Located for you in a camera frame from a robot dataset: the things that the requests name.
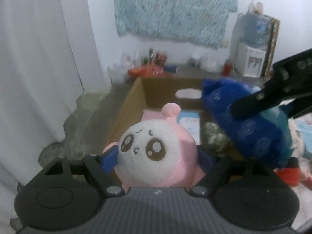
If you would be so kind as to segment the green floral scrunchie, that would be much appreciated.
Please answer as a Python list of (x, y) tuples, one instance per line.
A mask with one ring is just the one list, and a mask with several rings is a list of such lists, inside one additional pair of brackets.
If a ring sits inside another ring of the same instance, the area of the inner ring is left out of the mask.
[(223, 154), (231, 149), (234, 144), (228, 135), (214, 122), (204, 125), (205, 146), (216, 154)]

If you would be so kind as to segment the pink round plush toy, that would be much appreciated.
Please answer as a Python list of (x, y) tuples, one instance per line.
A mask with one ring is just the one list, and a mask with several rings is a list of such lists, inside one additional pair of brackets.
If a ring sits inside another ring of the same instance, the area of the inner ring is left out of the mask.
[(177, 122), (181, 108), (168, 103), (163, 119), (150, 119), (131, 126), (118, 142), (115, 173), (124, 190), (130, 188), (190, 188), (205, 172), (199, 165), (197, 144)]

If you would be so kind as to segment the blue white tissue pack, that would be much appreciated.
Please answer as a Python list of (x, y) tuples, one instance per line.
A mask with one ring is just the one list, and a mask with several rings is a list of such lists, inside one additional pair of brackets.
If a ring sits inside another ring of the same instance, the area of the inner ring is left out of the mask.
[(293, 153), (287, 115), (279, 107), (244, 119), (235, 119), (230, 113), (234, 101), (259, 90), (258, 86), (233, 79), (204, 79), (202, 101), (244, 158), (282, 169)]

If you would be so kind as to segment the pink sponge cloth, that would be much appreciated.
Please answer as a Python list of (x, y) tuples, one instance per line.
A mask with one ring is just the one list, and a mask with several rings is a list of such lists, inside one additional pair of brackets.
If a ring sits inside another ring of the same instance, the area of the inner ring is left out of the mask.
[(143, 128), (156, 128), (165, 125), (165, 117), (160, 111), (145, 109), (142, 114), (140, 124)]

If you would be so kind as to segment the white water dispenser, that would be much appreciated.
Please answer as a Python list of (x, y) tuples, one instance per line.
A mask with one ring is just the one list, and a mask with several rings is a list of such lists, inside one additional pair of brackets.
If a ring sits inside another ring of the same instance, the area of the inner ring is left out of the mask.
[(259, 78), (263, 68), (266, 51), (248, 46), (244, 42), (238, 44), (235, 70), (243, 77)]

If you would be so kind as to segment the red thermos bottle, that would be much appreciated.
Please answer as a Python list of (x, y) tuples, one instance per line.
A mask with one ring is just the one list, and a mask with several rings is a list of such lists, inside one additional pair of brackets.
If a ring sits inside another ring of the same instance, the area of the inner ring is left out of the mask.
[(224, 66), (223, 66), (223, 76), (225, 76), (225, 77), (230, 76), (230, 73), (232, 71), (232, 66), (233, 66), (233, 63), (232, 63), (231, 59), (227, 59), (224, 63)]

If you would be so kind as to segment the blue water bottle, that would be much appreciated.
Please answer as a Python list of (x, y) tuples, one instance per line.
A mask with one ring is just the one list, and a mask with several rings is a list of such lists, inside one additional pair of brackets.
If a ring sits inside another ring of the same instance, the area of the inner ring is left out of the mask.
[(268, 43), (270, 28), (270, 18), (268, 16), (247, 13), (244, 18), (242, 41), (252, 48), (262, 49)]

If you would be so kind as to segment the big-head doll red dress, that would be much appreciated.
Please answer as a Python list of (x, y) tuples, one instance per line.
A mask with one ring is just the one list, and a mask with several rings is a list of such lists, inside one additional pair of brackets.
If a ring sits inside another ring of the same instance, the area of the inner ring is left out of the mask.
[(311, 171), (300, 166), (306, 149), (304, 138), (294, 120), (288, 120), (289, 130), (292, 138), (292, 155), (285, 168), (277, 170), (276, 174), (289, 186), (303, 186), (311, 190)]

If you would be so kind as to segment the white plastic bag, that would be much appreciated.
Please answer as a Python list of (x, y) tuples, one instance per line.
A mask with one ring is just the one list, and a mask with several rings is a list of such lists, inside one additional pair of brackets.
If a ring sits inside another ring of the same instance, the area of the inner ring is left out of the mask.
[(216, 74), (218, 72), (218, 64), (216, 61), (211, 60), (209, 57), (202, 57), (200, 59), (201, 70), (209, 73)]

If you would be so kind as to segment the brown cardboard box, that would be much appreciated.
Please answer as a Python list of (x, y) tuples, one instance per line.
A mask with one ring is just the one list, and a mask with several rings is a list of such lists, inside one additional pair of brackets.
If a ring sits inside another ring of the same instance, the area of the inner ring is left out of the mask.
[[(203, 81), (192, 78), (139, 78), (136, 79), (129, 93), (126, 95), (107, 144), (118, 142), (121, 136), (133, 125), (139, 123), (145, 109), (160, 111), (168, 103), (176, 103), (181, 111), (198, 112), (200, 125), (212, 121), (212, 116), (204, 109), (201, 100)], [(205, 146), (204, 138), (201, 146), (211, 156), (231, 156), (235, 160), (242, 157), (233, 146), (223, 154), (216, 154)]]

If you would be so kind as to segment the red snack bag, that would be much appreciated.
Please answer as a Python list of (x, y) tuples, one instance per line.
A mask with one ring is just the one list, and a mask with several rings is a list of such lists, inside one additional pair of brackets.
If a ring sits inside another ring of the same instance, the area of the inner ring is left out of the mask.
[(163, 68), (156, 65), (143, 65), (128, 70), (128, 75), (131, 77), (153, 77), (163, 73)]

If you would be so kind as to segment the framed board against wall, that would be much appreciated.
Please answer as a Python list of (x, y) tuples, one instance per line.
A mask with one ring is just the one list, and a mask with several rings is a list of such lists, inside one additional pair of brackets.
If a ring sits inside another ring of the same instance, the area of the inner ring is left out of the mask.
[(272, 70), (273, 58), (274, 53), (276, 50), (276, 44), (279, 34), (280, 28), (280, 20), (276, 18), (269, 17), (270, 24), (269, 24), (269, 40), (267, 43), (267, 52), (265, 55), (262, 71), (260, 77), (265, 78), (268, 76), (270, 71)]

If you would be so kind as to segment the floral blue wall cloth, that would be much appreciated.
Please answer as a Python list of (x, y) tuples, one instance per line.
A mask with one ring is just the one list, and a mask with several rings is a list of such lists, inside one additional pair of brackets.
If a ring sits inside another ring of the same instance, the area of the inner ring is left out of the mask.
[(134, 34), (219, 48), (238, 0), (114, 0), (119, 35)]

